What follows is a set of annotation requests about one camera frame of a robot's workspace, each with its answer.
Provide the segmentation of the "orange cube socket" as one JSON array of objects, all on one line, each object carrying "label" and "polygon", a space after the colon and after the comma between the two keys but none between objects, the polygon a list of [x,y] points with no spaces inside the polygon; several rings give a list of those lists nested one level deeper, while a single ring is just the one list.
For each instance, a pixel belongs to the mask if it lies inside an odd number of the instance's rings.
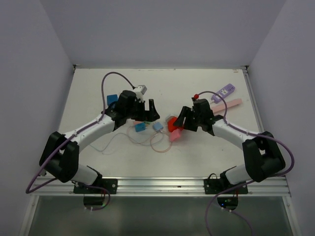
[{"label": "orange cube socket", "polygon": [[175,126],[174,125],[174,122],[177,120],[177,117],[176,116],[168,116],[166,118],[166,124],[167,124],[167,129],[170,133],[172,133],[173,131],[175,131],[176,129],[179,129],[179,130],[183,130],[184,128],[183,127],[179,127],[179,126]]}]

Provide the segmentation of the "light blue usb charger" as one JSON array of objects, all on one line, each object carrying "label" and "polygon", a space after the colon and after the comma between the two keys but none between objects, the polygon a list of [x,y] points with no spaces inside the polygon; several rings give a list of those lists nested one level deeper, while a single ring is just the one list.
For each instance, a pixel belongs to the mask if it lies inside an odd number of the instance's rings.
[{"label": "light blue usb charger", "polygon": [[160,122],[155,122],[155,123],[153,124],[153,129],[154,129],[156,132],[162,131],[162,130],[163,130],[163,125],[162,125]]}]

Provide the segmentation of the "blue cube socket adapter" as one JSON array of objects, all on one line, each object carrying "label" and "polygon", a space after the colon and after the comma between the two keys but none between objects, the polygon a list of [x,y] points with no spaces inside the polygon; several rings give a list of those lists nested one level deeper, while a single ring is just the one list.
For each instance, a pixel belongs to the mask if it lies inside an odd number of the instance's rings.
[{"label": "blue cube socket adapter", "polygon": [[108,107],[113,104],[116,103],[118,101],[118,95],[117,94],[111,94],[106,96],[106,100],[107,100],[107,105]]}]

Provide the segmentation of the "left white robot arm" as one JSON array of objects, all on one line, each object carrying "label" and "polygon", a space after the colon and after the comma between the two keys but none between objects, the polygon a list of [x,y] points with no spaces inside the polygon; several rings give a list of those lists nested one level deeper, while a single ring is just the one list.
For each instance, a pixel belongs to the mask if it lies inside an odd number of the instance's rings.
[{"label": "left white robot arm", "polygon": [[91,193],[101,190],[101,174],[91,167],[79,163],[79,154],[100,137],[112,133],[125,125],[128,119],[153,122],[160,118],[153,99],[149,109],[138,94],[124,90],[118,100],[91,122],[73,131],[52,133],[39,161],[40,166],[61,182],[80,182]]}]

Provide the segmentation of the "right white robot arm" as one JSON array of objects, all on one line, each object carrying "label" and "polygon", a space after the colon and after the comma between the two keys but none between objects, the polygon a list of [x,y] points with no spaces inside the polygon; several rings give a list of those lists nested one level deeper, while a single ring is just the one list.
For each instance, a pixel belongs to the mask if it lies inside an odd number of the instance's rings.
[{"label": "right white robot arm", "polygon": [[200,127],[212,136],[220,137],[243,151],[244,164],[220,174],[219,187],[232,192],[237,184],[245,181],[261,182],[285,168],[285,160],[269,132],[252,135],[231,127],[224,116],[214,115],[206,99],[193,101],[193,107],[184,106],[174,126],[196,132]]}]

